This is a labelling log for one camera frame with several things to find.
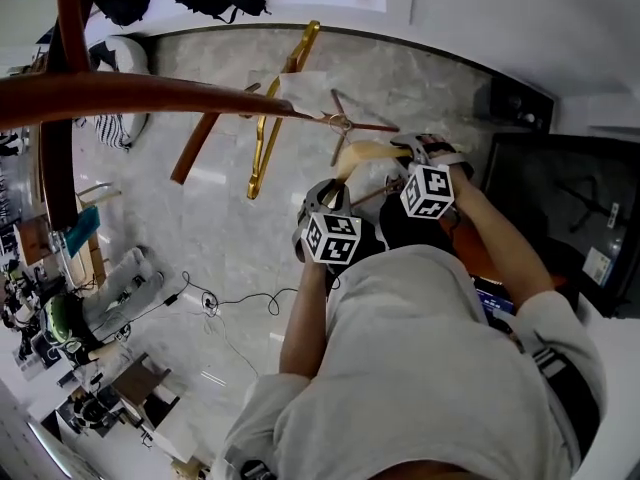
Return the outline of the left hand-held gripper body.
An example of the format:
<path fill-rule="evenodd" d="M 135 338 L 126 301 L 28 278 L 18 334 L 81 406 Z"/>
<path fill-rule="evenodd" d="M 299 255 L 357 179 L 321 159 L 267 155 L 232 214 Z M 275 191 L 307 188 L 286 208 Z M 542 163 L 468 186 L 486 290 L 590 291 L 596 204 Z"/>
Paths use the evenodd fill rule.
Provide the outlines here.
<path fill-rule="evenodd" d="M 348 265 L 362 236 L 362 220 L 347 215 L 313 212 L 304 218 L 292 240 L 296 255 L 305 261 L 305 250 L 315 263 Z"/>

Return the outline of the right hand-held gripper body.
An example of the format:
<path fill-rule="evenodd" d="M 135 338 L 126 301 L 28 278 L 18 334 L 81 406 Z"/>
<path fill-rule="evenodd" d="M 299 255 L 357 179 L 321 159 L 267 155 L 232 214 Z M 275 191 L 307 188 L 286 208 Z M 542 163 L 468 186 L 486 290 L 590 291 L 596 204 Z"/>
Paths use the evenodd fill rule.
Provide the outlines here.
<path fill-rule="evenodd" d="M 457 150 L 436 158 L 425 153 L 424 163 L 414 163 L 415 171 L 400 194 L 405 212 L 413 218 L 441 218 L 455 199 L 450 167 L 461 167 L 468 179 L 473 168 Z"/>

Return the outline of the light wooden hanger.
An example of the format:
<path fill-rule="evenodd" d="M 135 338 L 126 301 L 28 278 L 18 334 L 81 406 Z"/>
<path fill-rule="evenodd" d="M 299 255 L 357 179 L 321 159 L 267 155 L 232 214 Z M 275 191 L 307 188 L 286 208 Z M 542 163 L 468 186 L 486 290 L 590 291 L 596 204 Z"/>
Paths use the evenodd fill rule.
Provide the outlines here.
<path fill-rule="evenodd" d="M 336 168 L 332 188 L 339 190 L 349 179 L 355 169 L 374 160 L 383 159 L 413 159 L 413 153 L 408 147 L 384 145 L 375 141 L 356 141 L 342 147 L 335 157 L 333 166 Z"/>

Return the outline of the person's left forearm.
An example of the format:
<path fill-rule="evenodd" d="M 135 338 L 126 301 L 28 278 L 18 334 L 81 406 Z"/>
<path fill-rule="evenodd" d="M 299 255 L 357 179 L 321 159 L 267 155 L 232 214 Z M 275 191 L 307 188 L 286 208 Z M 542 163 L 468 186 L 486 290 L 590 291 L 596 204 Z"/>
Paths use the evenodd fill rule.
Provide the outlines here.
<path fill-rule="evenodd" d="M 317 376 L 327 347 L 326 308 L 326 267 L 307 261 L 284 335 L 280 373 Z"/>

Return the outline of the person's right hand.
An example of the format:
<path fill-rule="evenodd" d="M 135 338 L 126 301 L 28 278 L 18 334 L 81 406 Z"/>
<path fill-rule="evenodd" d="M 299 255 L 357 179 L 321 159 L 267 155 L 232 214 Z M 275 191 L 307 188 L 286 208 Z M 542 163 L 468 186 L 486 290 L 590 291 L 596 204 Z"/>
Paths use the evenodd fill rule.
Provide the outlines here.
<path fill-rule="evenodd" d="M 456 149 L 448 142 L 432 136 L 423 138 L 423 149 L 429 158 L 456 153 Z"/>

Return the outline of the person's black trousers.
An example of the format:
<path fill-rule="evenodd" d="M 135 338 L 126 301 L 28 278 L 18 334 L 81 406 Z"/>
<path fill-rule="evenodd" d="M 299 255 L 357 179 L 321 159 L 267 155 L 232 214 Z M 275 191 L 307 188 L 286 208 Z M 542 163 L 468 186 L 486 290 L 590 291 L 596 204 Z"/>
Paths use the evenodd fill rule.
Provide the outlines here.
<path fill-rule="evenodd" d="M 428 245 L 457 256 L 452 241 L 437 220 L 409 217 L 400 195 L 387 195 L 379 213 L 379 227 L 386 245 L 376 238 L 375 226 L 362 222 L 362 236 L 350 266 L 370 256 L 412 245 Z"/>

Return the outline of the orange sofa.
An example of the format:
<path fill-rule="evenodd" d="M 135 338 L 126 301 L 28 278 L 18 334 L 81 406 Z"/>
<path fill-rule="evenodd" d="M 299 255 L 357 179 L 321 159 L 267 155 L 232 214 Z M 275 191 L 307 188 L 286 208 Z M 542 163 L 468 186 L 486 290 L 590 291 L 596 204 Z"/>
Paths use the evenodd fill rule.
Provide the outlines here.
<path fill-rule="evenodd" d="M 503 276 L 496 269 L 476 228 L 471 223 L 461 221 L 458 214 L 444 217 L 439 223 L 469 274 L 478 279 L 477 283 L 493 285 L 493 288 L 485 288 L 485 291 L 496 294 L 501 292 L 501 297 L 509 297 L 510 293 L 503 284 Z"/>

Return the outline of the small black bin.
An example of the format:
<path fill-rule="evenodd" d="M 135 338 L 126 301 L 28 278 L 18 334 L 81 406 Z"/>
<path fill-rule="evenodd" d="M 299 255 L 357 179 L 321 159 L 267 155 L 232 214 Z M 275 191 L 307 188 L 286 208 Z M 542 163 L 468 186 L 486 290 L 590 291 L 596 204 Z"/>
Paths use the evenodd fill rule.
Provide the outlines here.
<path fill-rule="evenodd" d="M 502 126 L 548 133 L 553 109 L 550 97 L 506 79 L 491 78 L 474 94 L 473 115 Z"/>

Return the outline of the white paper sheet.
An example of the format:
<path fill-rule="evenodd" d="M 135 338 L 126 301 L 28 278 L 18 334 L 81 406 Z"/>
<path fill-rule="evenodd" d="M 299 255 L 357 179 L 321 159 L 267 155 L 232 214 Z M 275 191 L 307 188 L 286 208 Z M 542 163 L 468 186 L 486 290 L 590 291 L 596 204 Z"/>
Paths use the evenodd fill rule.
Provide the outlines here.
<path fill-rule="evenodd" d="M 324 116 L 323 110 L 329 98 L 326 72 L 281 73 L 278 79 L 281 97 L 289 101 L 297 113 L 312 118 Z"/>

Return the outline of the small lit screen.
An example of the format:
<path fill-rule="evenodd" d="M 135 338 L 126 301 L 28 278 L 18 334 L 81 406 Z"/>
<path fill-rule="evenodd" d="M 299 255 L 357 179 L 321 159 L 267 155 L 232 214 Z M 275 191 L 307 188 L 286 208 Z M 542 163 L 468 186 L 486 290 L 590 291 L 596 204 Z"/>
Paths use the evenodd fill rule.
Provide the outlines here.
<path fill-rule="evenodd" d="M 516 314 L 516 308 L 501 283 L 480 276 L 473 276 L 472 280 L 487 321 L 492 327 L 499 327 L 504 317 L 509 319 Z"/>

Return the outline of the person's grey t-shirt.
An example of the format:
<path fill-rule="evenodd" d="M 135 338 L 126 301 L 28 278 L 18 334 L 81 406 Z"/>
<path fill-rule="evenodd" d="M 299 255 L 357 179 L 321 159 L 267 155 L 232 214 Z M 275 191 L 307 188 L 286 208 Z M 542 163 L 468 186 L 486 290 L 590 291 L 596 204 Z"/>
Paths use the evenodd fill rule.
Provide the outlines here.
<path fill-rule="evenodd" d="M 606 409 L 601 359 L 561 294 L 492 327 L 462 263 L 426 245 L 348 268 L 327 307 L 313 379 L 252 386 L 214 467 L 278 480 L 368 480 L 434 461 L 486 480 L 570 480 Z"/>

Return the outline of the striped cloth on beanbag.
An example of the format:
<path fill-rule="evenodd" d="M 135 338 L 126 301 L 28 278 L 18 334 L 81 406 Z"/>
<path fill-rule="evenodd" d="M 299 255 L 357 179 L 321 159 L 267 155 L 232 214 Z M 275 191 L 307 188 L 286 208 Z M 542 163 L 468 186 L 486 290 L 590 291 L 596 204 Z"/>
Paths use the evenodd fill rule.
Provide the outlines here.
<path fill-rule="evenodd" d="M 121 114 L 94 116 L 93 126 L 101 144 L 124 151 L 131 148 L 131 137 L 125 129 Z"/>

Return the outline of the small wooden table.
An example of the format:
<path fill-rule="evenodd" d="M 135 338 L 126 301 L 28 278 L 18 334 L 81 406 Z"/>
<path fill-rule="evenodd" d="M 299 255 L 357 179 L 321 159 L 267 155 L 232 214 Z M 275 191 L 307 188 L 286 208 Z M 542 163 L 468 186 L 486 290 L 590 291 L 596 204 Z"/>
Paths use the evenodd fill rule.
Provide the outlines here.
<path fill-rule="evenodd" d="M 72 227 L 61 231 L 50 230 L 50 244 L 59 266 L 66 278 L 70 289 L 88 290 L 97 289 L 106 280 L 106 267 L 109 259 L 104 258 L 100 243 L 98 229 L 81 247 L 79 252 L 71 258 L 64 242 L 64 233 L 73 228 L 78 220 L 79 213 L 91 206 L 104 206 L 110 199 L 120 196 L 122 192 L 116 189 L 111 182 L 99 183 L 75 194 L 77 219 Z"/>

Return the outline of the white beanbag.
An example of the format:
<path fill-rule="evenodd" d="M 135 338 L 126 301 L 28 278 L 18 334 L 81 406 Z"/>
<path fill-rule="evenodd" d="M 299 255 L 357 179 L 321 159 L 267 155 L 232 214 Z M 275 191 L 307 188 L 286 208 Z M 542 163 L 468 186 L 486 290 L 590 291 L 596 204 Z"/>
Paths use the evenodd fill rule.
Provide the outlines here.
<path fill-rule="evenodd" d="M 140 44 L 127 37 L 108 37 L 105 41 L 96 44 L 89 50 L 89 57 L 92 67 L 99 72 L 149 74 L 148 58 L 144 49 Z M 125 129 L 131 137 L 130 146 L 132 148 L 147 123 L 148 114 L 118 114 L 123 116 Z M 92 126 L 93 117 L 87 118 Z"/>

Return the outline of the black clip-on device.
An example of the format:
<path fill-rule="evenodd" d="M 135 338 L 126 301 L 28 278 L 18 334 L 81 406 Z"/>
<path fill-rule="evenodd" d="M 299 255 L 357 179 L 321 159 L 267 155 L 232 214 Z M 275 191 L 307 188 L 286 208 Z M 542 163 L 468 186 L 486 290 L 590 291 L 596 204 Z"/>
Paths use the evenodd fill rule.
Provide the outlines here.
<path fill-rule="evenodd" d="M 240 469 L 240 478 L 241 480 L 278 480 L 267 465 L 257 459 L 251 459 L 244 463 Z"/>

